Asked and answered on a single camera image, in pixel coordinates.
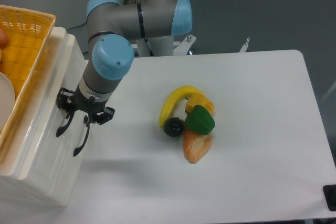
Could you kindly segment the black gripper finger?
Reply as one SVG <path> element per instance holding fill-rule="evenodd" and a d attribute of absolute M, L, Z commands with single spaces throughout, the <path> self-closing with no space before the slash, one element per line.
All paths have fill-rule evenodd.
<path fill-rule="evenodd" d="M 114 113 L 115 109 L 108 106 L 104 106 L 99 112 L 90 112 L 88 113 L 86 126 L 90 124 L 103 125 L 113 119 Z"/>
<path fill-rule="evenodd" d="M 74 94 L 74 91 L 62 87 L 56 97 L 57 107 L 66 112 L 66 119 L 69 119 L 75 112 Z"/>

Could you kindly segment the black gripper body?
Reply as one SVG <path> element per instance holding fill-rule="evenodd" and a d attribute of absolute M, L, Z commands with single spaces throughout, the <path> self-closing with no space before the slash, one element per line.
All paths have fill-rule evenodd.
<path fill-rule="evenodd" d="M 107 101 L 98 101 L 94 96 L 86 98 L 79 90 L 76 90 L 70 97 L 74 111 L 83 111 L 88 114 L 100 113 L 103 111 Z"/>

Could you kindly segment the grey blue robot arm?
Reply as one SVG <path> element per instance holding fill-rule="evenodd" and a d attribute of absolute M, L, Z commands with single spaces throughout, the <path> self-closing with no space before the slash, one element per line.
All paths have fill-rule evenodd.
<path fill-rule="evenodd" d="M 90 0 L 88 64 L 76 90 L 61 88 L 57 95 L 67 123 L 76 111 L 86 113 L 86 125 L 110 121 L 114 109 L 106 102 L 131 68 L 130 42 L 187 34 L 192 23 L 190 0 Z"/>

